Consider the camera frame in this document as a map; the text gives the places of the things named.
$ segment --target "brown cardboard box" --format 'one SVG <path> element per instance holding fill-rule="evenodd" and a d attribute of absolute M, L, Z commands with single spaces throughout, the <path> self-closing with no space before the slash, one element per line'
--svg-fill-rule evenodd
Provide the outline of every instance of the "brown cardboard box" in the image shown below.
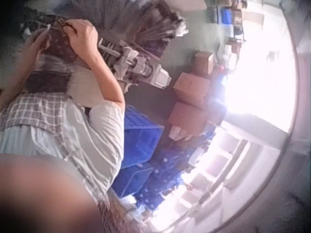
<path fill-rule="evenodd" d="M 214 66 L 214 54 L 197 52 L 194 56 L 193 71 L 199 75 L 211 74 Z"/>
<path fill-rule="evenodd" d="M 169 123 L 186 130 L 188 134 L 199 136 L 207 123 L 220 125 L 227 113 L 227 107 L 217 100 L 210 100 L 206 110 L 177 102 L 169 118 Z"/>
<path fill-rule="evenodd" d="M 173 88 L 181 101 L 204 108 L 211 83 L 202 77 L 182 73 Z"/>
<path fill-rule="evenodd" d="M 169 123 L 186 130 L 189 134 L 200 135 L 207 124 L 207 113 L 191 105 L 177 102 Z"/>

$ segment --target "metal machine part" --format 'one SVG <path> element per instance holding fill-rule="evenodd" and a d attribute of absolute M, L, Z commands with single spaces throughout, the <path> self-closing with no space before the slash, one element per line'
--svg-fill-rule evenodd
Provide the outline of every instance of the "metal machine part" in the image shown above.
<path fill-rule="evenodd" d="M 115 77 L 118 81 L 126 83 L 125 91 L 130 85 L 137 85 L 138 81 L 151 84 L 164 89 L 171 83 L 168 72 L 162 69 L 160 64 L 154 63 L 148 57 L 140 56 L 140 53 L 131 47 L 123 47 L 122 53 L 102 45 L 103 39 L 99 41 L 98 48 L 117 58 L 113 65 Z M 126 75 L 135 74 L 135 78 Z"/>

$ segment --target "stack of boxes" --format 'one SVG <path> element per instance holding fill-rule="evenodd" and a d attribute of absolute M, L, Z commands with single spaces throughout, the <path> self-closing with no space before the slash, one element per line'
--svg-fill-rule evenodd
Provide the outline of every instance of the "stack of boxes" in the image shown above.
<path fill-rule="evenodd" d="M 227 112 L 223 104 L 224 87 L 213 75 L 214 55 L 197 52 L 193 73 L 182 73 L 174 91 L 179 102 L 175 105 L 169 123 L 195 136 L 205 132 L 209 124 L 219 126 Z"/>

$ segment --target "plaid shirt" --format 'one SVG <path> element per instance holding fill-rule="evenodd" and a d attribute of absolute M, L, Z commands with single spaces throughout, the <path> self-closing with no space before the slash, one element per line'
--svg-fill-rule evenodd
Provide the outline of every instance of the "plaid shirt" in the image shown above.
<path fill-rule="evenodd" d="M 86 189 L 96 201 L 100 212 L 106 195 L 94 183 L 92 176 L 87 174 L 83 166 L 70 154 L 70 141 L 64 141 L 63 117 L 64 107 L 68 96 L 64 93 L 36 93 L 19 95 L 7 108 L 0 113 L 0 130 L 17 125 L 39 127 L 51 132 L 59 148 L 63 152 L 63 159 L 72 164 L 82 175 Z"/>

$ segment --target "hand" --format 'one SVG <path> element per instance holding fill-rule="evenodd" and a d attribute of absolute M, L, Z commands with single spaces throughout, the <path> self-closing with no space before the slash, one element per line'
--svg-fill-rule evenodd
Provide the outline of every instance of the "hand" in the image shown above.
<path fill-rule="evenodd" d="M 99 54 L 97 49 L 98 33 L 95 27 L 82 19 L 67 20 L 69 26 L 63 28 L 68 35 L 70 45 L 75 53 L 86 63 Z"/>
<path fill-rule="evenodd" d="M 40 53 L 50 46 L 50 40 L 49 29 L 38 29 L 28 38 L 17 65 L 19 77 L 29 77 Z"/>

